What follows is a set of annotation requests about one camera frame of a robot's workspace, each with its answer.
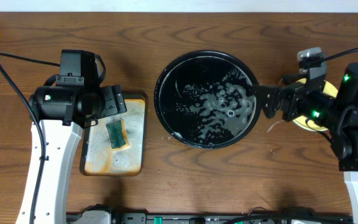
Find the green yellow sponge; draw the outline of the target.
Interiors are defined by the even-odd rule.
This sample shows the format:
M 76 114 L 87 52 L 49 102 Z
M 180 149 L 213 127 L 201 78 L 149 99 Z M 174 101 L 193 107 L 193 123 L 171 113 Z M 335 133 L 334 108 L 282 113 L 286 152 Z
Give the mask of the green yellow sponge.
M 124 121 L 122 119 L 106 125 L 111 148 L 115 151 L 122 151 L 129 148 L 130 143 L 127 137 Z

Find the yellow plate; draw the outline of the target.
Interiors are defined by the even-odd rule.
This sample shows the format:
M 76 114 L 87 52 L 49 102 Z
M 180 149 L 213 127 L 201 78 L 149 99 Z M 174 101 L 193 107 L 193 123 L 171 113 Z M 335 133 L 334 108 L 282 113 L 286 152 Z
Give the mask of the yellow plate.
M 331 83 L 325 81 L 325 85 L 324 85 L 324 88 L 323 88 L 323 93 L 335 98 L 337 96 L 337 93 L 338 93 L 338 90 L 337 88 L 332 85 Z M 312 131 L 312 132 L 316 132 L 316 131 L 322 131 L 322 132 L 325 132 L 328 130 L 328 128 L 326 127 L 323 127 L 323 126 L 318 126 L 317 124 L 315 124 L 312 120 L 306 122 L 307 120 L 307 117 L 306 116 L 300 116 L 296 119 L 293 120 L 293 122 L 307 130 L 307 131 Z

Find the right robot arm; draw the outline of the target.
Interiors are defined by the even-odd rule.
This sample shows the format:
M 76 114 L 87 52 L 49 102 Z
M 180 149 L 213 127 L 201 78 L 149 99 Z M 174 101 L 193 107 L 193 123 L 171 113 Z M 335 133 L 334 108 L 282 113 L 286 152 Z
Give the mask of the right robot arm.
M 335 97 L 299 82 L 285 87 L 254 85 L 252 92 L 267 118 L 282 110 L 285 121 L 305 116 L 328 129 L 351 199 L 353 221 L 358 223 L 358 63 L 347 66 Z

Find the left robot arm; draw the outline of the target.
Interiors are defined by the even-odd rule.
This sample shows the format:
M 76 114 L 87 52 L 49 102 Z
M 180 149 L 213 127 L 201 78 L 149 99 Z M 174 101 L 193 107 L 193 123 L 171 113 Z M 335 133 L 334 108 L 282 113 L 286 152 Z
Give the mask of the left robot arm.
M 119 85 L 41 86 L 30 99 L 32 151 L 17 223 L 65 223 L 71 169 L 84 129 L 126 111 Z

